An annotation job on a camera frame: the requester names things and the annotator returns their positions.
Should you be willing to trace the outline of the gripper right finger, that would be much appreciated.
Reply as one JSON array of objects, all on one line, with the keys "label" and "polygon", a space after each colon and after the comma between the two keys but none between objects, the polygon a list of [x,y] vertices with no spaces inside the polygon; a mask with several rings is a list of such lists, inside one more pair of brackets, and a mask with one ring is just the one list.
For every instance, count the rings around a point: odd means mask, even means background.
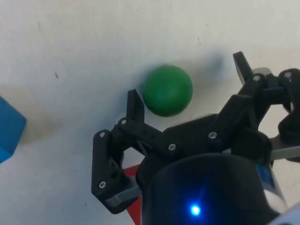
[{"label": "gripper right finger", "polygon": [[[210,152],[231,153],[261,164],[277,159],[300,161],[300,71],[290,68],[274,76],[268,68],[253,70],[243,52],[233,55],[242,88],[232,95],[210,127]],[[268,138],[258,127],[272,105],[288,112],[278,135]]]}]

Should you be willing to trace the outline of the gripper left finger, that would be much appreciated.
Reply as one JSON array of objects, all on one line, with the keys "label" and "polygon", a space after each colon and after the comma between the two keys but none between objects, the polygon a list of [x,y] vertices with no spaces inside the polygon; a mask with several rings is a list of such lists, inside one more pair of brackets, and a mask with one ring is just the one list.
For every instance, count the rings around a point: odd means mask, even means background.
[{"label": "gripper left finger", "polygon": [[[122,168],[124,151],[144,155],[135,176]],[[154,175],[182,155],[181,144],[144,121],[144,105],[136,90],[127,94],[126,116],[112,130],[93,137],[92,194],[112,213],[126,210],[146,190]]]}]

